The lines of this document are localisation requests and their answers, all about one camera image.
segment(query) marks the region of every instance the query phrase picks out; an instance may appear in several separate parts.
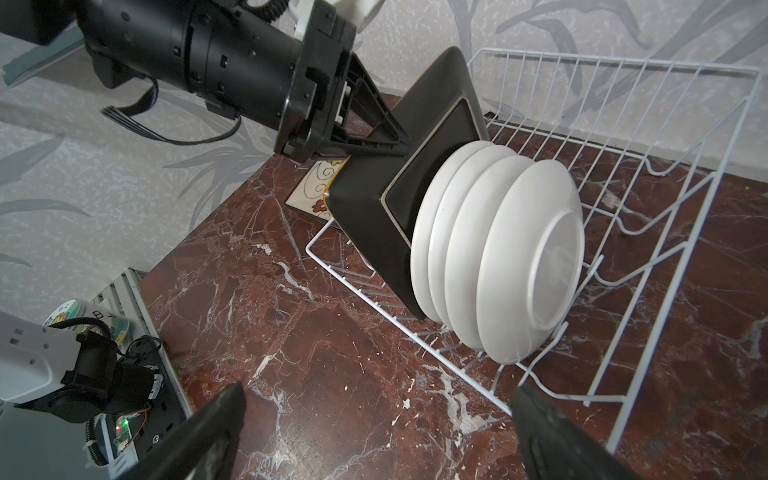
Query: plate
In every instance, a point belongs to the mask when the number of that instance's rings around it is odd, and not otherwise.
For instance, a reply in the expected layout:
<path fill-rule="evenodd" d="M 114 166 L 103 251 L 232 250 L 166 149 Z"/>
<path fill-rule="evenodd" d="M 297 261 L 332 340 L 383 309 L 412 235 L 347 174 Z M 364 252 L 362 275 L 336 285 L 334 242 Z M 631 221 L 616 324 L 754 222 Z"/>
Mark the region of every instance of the plate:
<path fill-rule="evenodd" d="M 458 339 L 475 350 L 483 350 L 476 311 L 485 239 L 509 188 L 531 165 L 533 160 L 517 155 L 488 167 L 472 185 L 453 225 L 445 256 L 445 306 Z"/>
<path fill-rule="evenodd" d="M 510 187 L 478 274 L 478 332 L 494 361 L 529 356 L 565 317 L 584 259 L 582 224 L 576 186 L 560 162 L 536 162 Z"/>
<path fill-rule="evenodd" d="M 445 256 L 448 253 L 448 242 L 451 240 L 458 210 L 464 203 L 469 189 L 488 167 L 515 155 L 515 151 L 504 145 L 493 145 L 480 150 L 458 168 L 440 200 L 429 236 L 427 271 L 432 303 L 440 320 L 449 327 L 452 325 L 448 308 L 445 306 Z"/>
<path fill-rule="evenodd" d="M 429 275 L 427 270 L 429 237 L 432 233 L 432 224 L 435 222 L 435 215 L 437 214 L 442 195 L 459 167 L 473 154 L 492 145 L 489 141 L 477 140 L 462 145 L 453 152 L 432 178 L 432 182 L 430 182 L 429 188 L 427 188 L 427 192 L 424 194 L 421 207 L 419 207 L 419 215 L 416 217 L 413 237 L 411 238 L 411 283 L 416 302 L 427 317 L 436 322 L 441 322 L 441 320 L 432 303 L 432 296 L 429 293 Z"/>

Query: countertop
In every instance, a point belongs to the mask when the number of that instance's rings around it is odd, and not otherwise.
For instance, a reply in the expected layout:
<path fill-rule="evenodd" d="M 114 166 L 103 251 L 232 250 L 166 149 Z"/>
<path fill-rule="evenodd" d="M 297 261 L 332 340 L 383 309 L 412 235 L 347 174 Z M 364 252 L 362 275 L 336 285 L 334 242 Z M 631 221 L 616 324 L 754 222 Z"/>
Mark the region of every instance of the countertop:
<path fill-rule="evenodd" d="M 625 163 L 619 179 L 633 171 Z M 610 167 L 605 155 L 598 170 Z M 306 255 L 322 224 L 283 202 L 308 168 L 281 156 L 267 161 L 141 283 L 193 404 L 230 382 L 245 387 L 233 478 L 526 478 L 511 419 Z M 627 224 L 643 220 L 638 206 L 662 211 L 679 180 L 641 175 L 622 213 Z M 680 210 L 670 241 L 680 240 L 695 210 Z M 767 211 L 768 184 L 725 176 L 617 451 L 644 478 L 768 471 Z M 591 225 L 599 230 L 606 221 Z M 588 230 L 588 249 L 595 235 Z M 615 279 L 618 265 L 647 258 L 654 243 L 611 237 L 601 274 Z M 359 266 L 335 230 L 317 251 L 338 266 Z M 598 393 L 627 388 L 673 267 L 651 276 Z M 537 366 L 550 388 L 586 392 L 633 288 L 591 283 L 564 341 Z M 450 355 L 458 362 L 471 352 Z M 477 368 L 488 378 L 495 367 Z M 519 378 L 505 369 L 502 399 Z M 557 405 L 600 440 L 618 411 Z"/>

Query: stack of plates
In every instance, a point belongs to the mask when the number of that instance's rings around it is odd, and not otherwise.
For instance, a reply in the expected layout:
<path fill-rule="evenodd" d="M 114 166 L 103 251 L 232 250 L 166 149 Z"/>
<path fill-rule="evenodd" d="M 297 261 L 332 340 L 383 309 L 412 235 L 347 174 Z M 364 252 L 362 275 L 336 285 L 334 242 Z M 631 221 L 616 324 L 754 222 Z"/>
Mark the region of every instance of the stack of plates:
<path fill-rule="evenodd" d="M 560 162 L 474 141 L 435 175 L 411 246 L 413 291 L 427 316 L 514 363 L 571 306 L 584 259 L 581 202 Z"/>

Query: red flower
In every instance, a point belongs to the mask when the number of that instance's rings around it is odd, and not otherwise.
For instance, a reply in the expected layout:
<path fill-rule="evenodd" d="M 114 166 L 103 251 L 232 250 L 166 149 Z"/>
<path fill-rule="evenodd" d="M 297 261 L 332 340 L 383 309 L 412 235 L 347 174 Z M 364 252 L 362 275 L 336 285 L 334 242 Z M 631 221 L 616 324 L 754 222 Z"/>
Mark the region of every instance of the red flower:
<path fill-rule="evenodd" d="M 326 202 L 323 199 L 318 200 L 312 205 L 312 211 L 315 213 L 324 212 L 326 210 L 328 210 L 328 207 L 326 207 Z"/>

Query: plastic container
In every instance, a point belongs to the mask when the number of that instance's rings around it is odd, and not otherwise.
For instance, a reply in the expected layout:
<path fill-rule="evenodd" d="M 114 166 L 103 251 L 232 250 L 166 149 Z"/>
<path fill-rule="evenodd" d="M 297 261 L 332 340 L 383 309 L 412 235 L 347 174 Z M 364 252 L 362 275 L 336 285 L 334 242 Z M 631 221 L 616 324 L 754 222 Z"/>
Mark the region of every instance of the plastic container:
<path fill-rule="evenodd" d="M 54 310 L 53 313 L 51 313 L 51 315 L 48 316 L 48 318 L 45 320 L 43 325 L 52 325 L 67 319 L 78 318 L 82 316 L 99 319 L 106 323 L 112 331 L 112 339 L 118 345 L 121 345 L 123 340 L 125 340 L 125 336 L 127 335 L 128 328 L 131 324 L 131 322 L 124 316 L 120 316 L 115 312 L 105 309 L 102 306 L 95 305 L 91 302 L 87 302 L 79 298 L 73 298 L 62 303 L 56 310 Z M 101 334 L 101 331 L 96 326 L 76 325 L 70 328 L 77 333 L 81 333 L 86 329 L 89 329 L 92 332 Z"/>

